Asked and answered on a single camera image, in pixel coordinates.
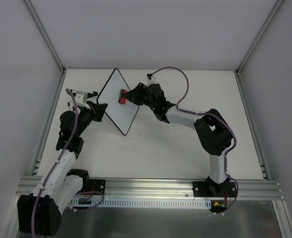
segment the workstation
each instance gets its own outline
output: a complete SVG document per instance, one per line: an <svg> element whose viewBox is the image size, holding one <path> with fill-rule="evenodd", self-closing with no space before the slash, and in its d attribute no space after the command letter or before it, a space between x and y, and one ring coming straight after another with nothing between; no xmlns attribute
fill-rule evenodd
<svg viewBox="0 0 292 238"><path fill-rule="evenodd" d="M253 90L283 0L22 2L58 77L6 237L292 237Z"/></svg>

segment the white wall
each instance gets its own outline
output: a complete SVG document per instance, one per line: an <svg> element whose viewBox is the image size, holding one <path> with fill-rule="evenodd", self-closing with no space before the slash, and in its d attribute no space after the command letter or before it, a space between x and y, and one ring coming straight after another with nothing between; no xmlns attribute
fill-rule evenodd
<svg viewBox="0 0 292 238"><path fill-rule="evenodd" d="M238 68L276 0L32 0L64 66Z"/></svg>
<svg viewBox="0 0 292 238"><path fill-rule="evenodd" d="M292 0L287 0L242 73L272 179L292 217Z"/></svg>
<svg viewBox="0 0 292 238"><path fill-rule="evenodd" d="M0 234L20 177L28 175L58 79L23 2L0 0Z"/></svg>

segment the white strip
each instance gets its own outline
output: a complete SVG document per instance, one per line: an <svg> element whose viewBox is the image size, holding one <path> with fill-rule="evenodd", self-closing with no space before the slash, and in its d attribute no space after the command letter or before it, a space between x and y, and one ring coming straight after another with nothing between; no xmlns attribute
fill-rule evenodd
<svg viewBox="0 0 292 238"><path fill-rule="evenodd" d="M68 206L89 207L100 201L99 198L90 198L87 201L91 204L78 205L79 199L80 197L74 197ZM99 207L211 209L211 201L202 199L105 198Z"/></svg>

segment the white table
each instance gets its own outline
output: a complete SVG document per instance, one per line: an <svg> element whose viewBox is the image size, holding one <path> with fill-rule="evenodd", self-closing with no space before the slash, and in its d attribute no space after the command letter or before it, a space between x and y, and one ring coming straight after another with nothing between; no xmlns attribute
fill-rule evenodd
<svg viewBox="0 0 292 238"><path fill-rule="evenodd" d="M70 97L65 89L100 91L112 69L69 69L66 73L38 175L51 164L58 140L59 117L68 110ZM130 88L146 83L154 70L120 70ZM180 104L197 111L217 109L237 137L237 147L229 153L228 170L236 179L263 179L235 76L230 71L185 71L190 81L188 96ZM167 100L176 103L186 89L178 71L155 75ZM190 128L158 121L147 106L141 106L127 136L105 115L92 122L82 134L84 146L75 168L91 177L204 179L209 174L208 154Z"/></svg>

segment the robotic arm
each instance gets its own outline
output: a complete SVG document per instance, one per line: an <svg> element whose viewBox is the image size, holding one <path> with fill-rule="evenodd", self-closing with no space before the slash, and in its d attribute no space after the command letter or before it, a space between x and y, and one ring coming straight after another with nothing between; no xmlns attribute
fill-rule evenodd
<svg viewBox="0 0 292 238"><path fill-rule="evenodd" d="M125 101L129 100L139 106L146 105L160 121L195 129L210 157L210 175L202 189L211 196L217 196L230 182L225 174L225 153L233 137L227 129L226 122L216 109L199 113L177 108L175 104L166 100L163 90L158 83L151 80L151 75L148 75L148 79L150 81L147 85L139 83L129 92L122 90L118 102L125 104Z"/></svg>
<svg viewBox="0 0 292 238"><path fill-rule="evenodd" d="M70 93L80 109L76 131L64 150L72 134L76 115L73 111L62 113L53 162L40 183L29 195L20 196L17 203L19 230L23 233L32 233L34 228L34 234L54 236L60 227L61 215L72 197L80 190L89 191L88 172L71 168L82 150L84 141L81 134L92 121L102 121L107 104L94 104L87 100L97 93L74 90Z"/></svg>

